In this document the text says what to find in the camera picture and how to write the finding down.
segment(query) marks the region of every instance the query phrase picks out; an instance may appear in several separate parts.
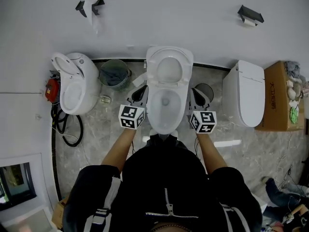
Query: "toilet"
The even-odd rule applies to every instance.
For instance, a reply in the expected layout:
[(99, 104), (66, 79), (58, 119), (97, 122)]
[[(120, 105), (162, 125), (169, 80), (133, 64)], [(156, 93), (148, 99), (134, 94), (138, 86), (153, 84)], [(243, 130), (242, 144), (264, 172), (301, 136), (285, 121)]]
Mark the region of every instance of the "toilet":
[(262, 121), (264, 106), (263, 68), (243, 60), (238, 61), (223, 80), (223, 113), (234, 124), (255, 127)]
[(162, 135), (180, 124), (192, 74), (192, 52), (170, 46), (155, 46), (147, 51), (147, 115), (152, 128)]
[(52, 64), (60, 72), (60, 106), (66, 114), (82, 115), (96, 104), (101, 89), (99, 71), (81, 53), (54, 53)]

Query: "smart toilet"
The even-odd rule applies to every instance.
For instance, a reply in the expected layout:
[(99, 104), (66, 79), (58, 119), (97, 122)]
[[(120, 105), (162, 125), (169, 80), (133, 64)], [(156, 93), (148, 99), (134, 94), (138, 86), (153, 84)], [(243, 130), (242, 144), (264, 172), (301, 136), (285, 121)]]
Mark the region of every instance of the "smart toilet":
[(255, 127), (263, 118), (264, 106), (263, 68), (240, 60), (223, 80), (223, 113), (234, 124)]
[(147, 115), (152, 128), (162, 135), (172, 133), (180, 124), (192, 74), (192, 52), (169, 46), (147, 51)]
[(54, 53), (52, 64), (60, 72), (60, 106), (66, 114), (82, 115), (96, 104), (101, 89), (99, 71), (81, 53)]

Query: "wall-mounted holder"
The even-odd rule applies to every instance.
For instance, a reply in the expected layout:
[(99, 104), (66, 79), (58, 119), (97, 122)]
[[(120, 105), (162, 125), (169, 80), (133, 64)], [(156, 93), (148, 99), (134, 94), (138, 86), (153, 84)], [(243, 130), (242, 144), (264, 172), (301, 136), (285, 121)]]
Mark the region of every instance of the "wall-mounted holder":
[[(87, 17), (87, 15), (84, 11), (84, 3), (85, 3), (85, 1), (80, 1), (75, 9), (78, 10), (84, 17)], [(105, 4), (104, 0), (96, 1), (96, 3), (92, 4), (92, 12), (95, 15), (99, 15), (98, 10), (95, 7), (100, 6), (100, 5), (104, 5), (104, 4)]]
[(256, 23), (256, 21), (261, 22), (261, 23), (264, 22), (264, 19), (261, 14), (243, 5), (238, 10), (238, 14), (241, 17), (242, 22), (250, 26), (254, 26), (254, 27), (257, 26), (258, 24)]

